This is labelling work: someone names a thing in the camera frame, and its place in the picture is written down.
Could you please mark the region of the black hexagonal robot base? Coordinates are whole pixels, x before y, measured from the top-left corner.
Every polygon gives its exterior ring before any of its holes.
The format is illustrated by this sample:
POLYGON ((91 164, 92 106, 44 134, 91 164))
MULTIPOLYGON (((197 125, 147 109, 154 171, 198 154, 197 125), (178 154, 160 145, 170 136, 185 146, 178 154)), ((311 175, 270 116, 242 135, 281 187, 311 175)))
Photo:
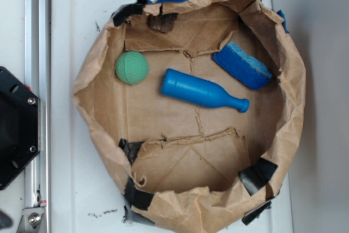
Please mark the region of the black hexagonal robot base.
POLYGON ((1 66, 1 190, 39 153, 39 98, 1 66))

